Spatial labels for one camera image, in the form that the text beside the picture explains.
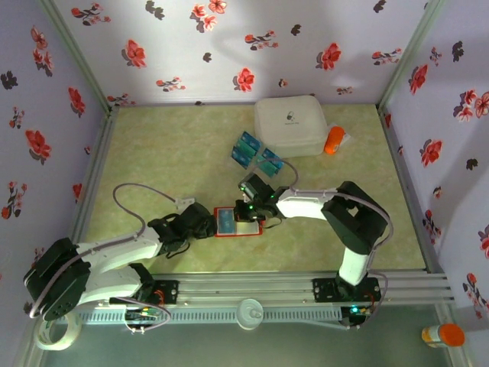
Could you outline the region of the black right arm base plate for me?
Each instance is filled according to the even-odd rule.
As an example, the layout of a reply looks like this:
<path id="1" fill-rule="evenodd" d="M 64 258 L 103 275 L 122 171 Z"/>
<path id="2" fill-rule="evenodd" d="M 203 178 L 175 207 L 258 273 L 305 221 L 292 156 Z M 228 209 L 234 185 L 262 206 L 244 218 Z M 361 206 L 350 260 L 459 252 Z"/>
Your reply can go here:
<path id="1" fill-rule="evenodd" d="M 316 303 L 361 303 L 381 299 L 381 288 L 376 278 L 364 277 L 358 285 L 350 285 L 340 277 L 312 279 Z"/>

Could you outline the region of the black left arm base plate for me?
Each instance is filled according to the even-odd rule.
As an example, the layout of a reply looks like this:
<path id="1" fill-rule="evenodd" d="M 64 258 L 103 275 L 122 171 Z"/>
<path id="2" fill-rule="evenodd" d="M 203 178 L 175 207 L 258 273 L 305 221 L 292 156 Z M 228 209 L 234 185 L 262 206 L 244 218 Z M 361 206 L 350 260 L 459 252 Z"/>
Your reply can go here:
<path id="1" fill-rule="evenodd" d="M 158 306 L 175 305 L 179 295 L 179 281 L 155 281 L 146 299 L 149 304 Z"/>

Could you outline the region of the green circuit board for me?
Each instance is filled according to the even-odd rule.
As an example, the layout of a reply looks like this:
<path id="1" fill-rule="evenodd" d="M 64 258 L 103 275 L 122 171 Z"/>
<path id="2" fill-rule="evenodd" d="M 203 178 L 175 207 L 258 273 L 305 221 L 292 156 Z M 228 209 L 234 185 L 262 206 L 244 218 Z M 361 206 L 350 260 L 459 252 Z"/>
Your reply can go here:
<path id="1" fill-rule="evenodd" d="M 161 312 L 153 307 L 127 308 L 125 311 L 126 322 L 154 322 Z"/>

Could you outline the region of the white paper leaflet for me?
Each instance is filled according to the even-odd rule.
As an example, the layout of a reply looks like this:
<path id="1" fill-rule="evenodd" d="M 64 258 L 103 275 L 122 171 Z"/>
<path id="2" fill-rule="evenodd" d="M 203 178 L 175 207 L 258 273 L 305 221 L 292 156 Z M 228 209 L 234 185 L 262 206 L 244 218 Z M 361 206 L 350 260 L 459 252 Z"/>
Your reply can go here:
<path id="1" fill-rule="evenodd" d="M 330 148 L 340 148 L 351 136 L 338 125 L 329 126 L 329 135 L 326 146 Z"/>

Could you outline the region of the white square storage case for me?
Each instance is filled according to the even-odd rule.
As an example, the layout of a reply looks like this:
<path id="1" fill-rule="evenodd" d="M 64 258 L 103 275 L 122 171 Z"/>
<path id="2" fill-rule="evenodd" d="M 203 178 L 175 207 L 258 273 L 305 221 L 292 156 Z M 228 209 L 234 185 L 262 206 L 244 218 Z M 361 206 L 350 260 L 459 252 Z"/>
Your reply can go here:
<path id="1" fill-rule="evenodd" d="M 262 99 L 254 104 L 254 132 L 280 158 L 323 152 L 328 126 L 314 96 Z"/>

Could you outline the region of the aluminium frame post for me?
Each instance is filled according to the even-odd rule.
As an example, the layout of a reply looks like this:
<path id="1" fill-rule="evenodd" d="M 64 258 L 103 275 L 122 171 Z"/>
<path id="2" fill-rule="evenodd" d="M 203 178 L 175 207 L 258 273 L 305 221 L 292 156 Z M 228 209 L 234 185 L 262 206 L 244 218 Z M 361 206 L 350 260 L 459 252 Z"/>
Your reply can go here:
<path id="1" fill-rule="evenodd" d="M 421 17 L 415 31 L 413 32 L 406 49 L 397 64 L 392 77 L 389 79 L 386 89 L 384 90 L 381 99 L 376 104 L 377 111 L 381 113 L 391 97 L 395 93 L 397 87 L 400 85 L 400 80 L 403 75 L 408 71 L 410 64 L 413 62 L 418 50 L 422 46 L 427 34 L 429 33 L 432 24 L 439 16 L 440 11 L 443 9 L 448 0 L 428 0 L 426 8 L 424 9 L 423 16 Z"/>
<path id="2" fill-rule="evenodd" d="M 104 110 L 107 116 L 112 113 L 112 107 L 106 101 L 102 88 L 99 85 L 95 74 L 93 73 L 89 63 L 83 55 L 81 48 L 78 45 L 72 31 L 68 27 L 67 23 L 64 21 L 63 16 L 59 8 L 55 5 L 54 0 L 36 0 L 41 6 L 43 12 L 49 19 L 50 23 L 54 26 L 57 33 L 59 34 L 65 48 L 69 52 L 70 56 L 75 61 L 76 65 L 79 67 L 81 74 L 83 75 L 85 81 L 88 83 L 93 94 L 99 102 L 99 105 Z"/>

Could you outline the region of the bottle with orange lid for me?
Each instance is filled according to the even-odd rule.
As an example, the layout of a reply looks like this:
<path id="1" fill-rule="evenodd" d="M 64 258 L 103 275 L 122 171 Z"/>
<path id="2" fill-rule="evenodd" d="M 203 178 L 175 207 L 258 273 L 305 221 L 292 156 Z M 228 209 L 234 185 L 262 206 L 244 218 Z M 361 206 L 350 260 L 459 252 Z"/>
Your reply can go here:
<path id="1" fill-rule="evenodd" d="M 465 344 L 465 333 L 453 323 L 425 327 L 421 332 L 422 341 L 432 348 L 460 347 Z"/>

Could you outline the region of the aluminium table side rail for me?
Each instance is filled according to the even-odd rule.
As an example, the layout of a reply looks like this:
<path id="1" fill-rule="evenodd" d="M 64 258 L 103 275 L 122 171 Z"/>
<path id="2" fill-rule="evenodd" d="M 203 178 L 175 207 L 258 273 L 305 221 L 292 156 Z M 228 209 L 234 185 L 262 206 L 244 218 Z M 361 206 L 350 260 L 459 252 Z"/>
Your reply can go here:
<path id="1" fill-rule="evenodd" d="M 83 242 L 88 232 L 95 206 L 96 194 L 102 179 L 119 110 L 119 107 L 112 108 L 101 121 L 99 133 L 92 147 L 89 166 L 86 170 L 79 201 L 76 204 L 73 220 L 70 225 L 69 237 L 74 244 Z"/>
<path id="2" fill-rule="evenodd" d="M 398 148 L 401 146 L 401 143 L 399 143 L 396 132 L 393 129 L 393 123 L 390 123 L 390 126 L 387 126 L 386 123 L 386 116 L 389 114 L 389 112 L 379 104 L 377 104 L 375 107 L 384 130 L 384 135 L 390 149 L 393 164 L 397 171 L 398 180 L 403 192 L 406 208 L 409 211 L 412 227 L 416 234 L 419 250 L 425 263 L 424 271 L 427 273 L 441 274 L 443 270 L 437 260 L 435 249 L 430 242 L 428 232 L 422 226 L 424 212 L 419 204 L 418 196 L 414 189 L 413 181 L 410 177 L 410 172 L 404 160 L 404 155 L 398 152 Z"/>

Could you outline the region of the teal VIP card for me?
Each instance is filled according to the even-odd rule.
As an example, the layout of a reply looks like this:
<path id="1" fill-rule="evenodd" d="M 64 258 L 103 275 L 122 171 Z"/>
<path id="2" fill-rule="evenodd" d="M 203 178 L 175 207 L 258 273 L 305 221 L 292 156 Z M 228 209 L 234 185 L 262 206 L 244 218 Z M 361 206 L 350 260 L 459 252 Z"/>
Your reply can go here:
<path id="1" fill-rule="evenodd" d="M 238 149 L 242 154 L 252 158 L 257 154 L 257 151 L 250 146 L 246 141 L 238 139 L 235 144 L 235 148 Z"/>
<path id="2" fill-rule="evenodd" d="M 272 161 L 267 161 L 262 155 L 257 158 L 256 168 L 268 177 L 277 175 L 280 170 Z"/>

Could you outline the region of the clear tape roll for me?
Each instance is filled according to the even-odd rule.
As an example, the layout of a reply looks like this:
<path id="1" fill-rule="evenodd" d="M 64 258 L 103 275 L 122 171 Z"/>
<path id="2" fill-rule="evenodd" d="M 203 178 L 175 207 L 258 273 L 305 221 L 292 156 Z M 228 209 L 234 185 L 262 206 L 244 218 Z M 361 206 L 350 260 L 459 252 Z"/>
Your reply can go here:
<path id="1" fill-rule="evenodd" d="M 51 331 L 60 322 L 66 324 L 64 334 L 55 340 L 51 339 Z M 77 313 L 70 312 L 54 321 L 39 321 L 36 324 L 34 336 L 35 345 L 41 350 L 62 351 L 72 346 L 82 330 L 82 321 Z"/>

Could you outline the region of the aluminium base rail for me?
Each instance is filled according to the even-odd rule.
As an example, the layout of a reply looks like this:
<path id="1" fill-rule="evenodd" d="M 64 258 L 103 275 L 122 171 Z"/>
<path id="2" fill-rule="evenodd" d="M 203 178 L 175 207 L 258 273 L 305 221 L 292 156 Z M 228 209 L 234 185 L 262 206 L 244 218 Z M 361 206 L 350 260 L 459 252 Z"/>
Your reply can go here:
<path id="1" fill-rule="evenodd" d="M 383 306 L 452 305 L 455 298 L 445 274 L 421 270 L 385 271 L 377 276 L 385 291 Z M 317 278 L 332 278 L 331 271 L 253 271 L 156 274 L 158 281 L 179 282 L 171 308 L 232 307 L 244 299 L 264 307 L 319 307 L 315 302 Z"/>

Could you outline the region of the orange pill bottle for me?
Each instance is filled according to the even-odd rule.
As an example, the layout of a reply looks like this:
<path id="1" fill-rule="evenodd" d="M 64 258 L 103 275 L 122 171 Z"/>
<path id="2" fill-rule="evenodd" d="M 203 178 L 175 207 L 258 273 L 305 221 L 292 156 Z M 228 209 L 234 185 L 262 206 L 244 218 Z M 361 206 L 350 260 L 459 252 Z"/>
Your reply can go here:
<path id="1" fill-rule="evenodd" d="M 332 126 L 329 130 L 328 137 L 325 142 L 324 152 L 326 154 L 333 155 L 339 149 L 343 138 L 345 136 L 345 130 L 340 126 Z"/>

